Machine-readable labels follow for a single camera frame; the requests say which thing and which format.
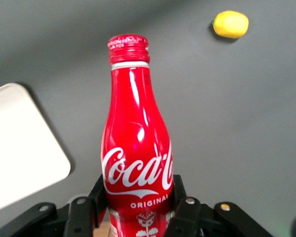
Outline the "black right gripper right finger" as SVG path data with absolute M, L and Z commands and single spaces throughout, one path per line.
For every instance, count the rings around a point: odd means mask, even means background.
M 186 194 L 180 175 L 174 176 L 175 216 L 170 220 L 165 237 L 270 237 L 238 205 L 223 201 L 213 208 Z

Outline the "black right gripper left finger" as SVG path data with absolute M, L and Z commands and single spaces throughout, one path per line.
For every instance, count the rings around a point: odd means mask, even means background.
M 0 228 L 0 237 L 92 237 L 107 208 L 104 180 L 100 176 L 87 196 L 62 208 L 38 203 Z

